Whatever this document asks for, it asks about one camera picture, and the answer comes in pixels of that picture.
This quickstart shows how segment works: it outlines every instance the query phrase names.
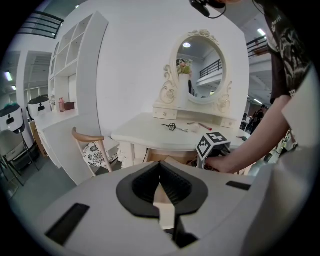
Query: table leg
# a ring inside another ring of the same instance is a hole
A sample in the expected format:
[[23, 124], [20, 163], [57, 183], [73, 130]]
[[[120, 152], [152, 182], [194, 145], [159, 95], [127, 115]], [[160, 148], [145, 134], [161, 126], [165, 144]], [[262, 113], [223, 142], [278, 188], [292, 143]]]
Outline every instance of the table leg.
[[118, 146], [118, 161], [122, 162], [121, 168], [134, 166], [135, 148], [129, 142], [119, 142]]

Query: hand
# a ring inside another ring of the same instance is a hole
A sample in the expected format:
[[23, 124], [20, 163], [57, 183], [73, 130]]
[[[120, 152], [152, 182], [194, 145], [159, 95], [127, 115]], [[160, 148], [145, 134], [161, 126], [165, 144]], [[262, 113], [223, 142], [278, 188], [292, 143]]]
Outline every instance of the hand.
[[218, 170], [220, 173], [229, 173], [231, 169], [228, 166], [228, 161], [225, 156], [223, 157], [209, 157], [205, 163], [212, 168]]

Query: wooden chair backrest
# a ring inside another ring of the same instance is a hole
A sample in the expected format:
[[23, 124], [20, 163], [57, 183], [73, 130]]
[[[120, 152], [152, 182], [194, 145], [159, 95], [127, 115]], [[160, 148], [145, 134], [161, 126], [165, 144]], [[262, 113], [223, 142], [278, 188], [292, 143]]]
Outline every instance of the wooden chair backrest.
[[78, 133], [76, 127], [72, 128], [72, 136], [77, 141], [85, 142], [85, 143], [98, 142], [98, 141], [103, 141], [105, 139], [104, 136], [89, 136], [89, 135], [84, 135], [84, 134]]

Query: patterned cushion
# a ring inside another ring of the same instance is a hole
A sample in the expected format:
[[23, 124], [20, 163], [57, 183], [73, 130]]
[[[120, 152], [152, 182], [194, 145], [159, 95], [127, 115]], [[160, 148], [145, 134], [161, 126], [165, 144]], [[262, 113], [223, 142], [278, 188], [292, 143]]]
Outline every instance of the patterned cushion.
[[[90, 142], [83, 150], [82, 153], [83, 159], [90, 166], [100, 167], [101, 164], [105, 162], [105, 159], [102, 155], [102, 152], [98, 149], [97, 142]], [[113, 155], [112, 157], [108, 156], [109, 163], [112, 164], [118, 159], [118, 154]]]

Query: ornate carved frame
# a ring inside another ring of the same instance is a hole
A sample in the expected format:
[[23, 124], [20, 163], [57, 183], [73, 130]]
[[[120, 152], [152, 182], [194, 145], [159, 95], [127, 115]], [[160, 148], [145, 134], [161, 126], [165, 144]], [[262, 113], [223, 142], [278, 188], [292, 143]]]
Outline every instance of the ornate carved frame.
[[177, 94], [179, 93], [180, 87], [179, 76], [176, 67], [178, 50], [183, 42], [194, 37], [202, 37], [207, 42], [209, 42], [212, 47], [218, 52], [223, 67], [223, 73], [220, 86], [218, 87], [214, 95], [207, 98], [197, 98], [189, 93], [188, 99], [189, 101], [197, 105], [210, 105], [209, 108], [212, 109], [212, 112], [217, 111], [221, 114], [226, 113], [230, 108], [229, 90], [231, 89], [232, 85], [232, 81], [228, 77], [230, 69], [228, 61], [225, 59], [218, 40], [213, 35], [210, 35], [210, 32], [206, 29], [194, 30], [192, 32], [189, 32], [179, 38], [179, 40], [176, 42], [171, 52], [170, 64], [167, 64], [164, 67], [164, 77], [166, 81], [161, 88], [156, 105], [158, 106], [159, 104], [161, 104], [164, 108], [175, 107], [175, 99], [177, 97]]

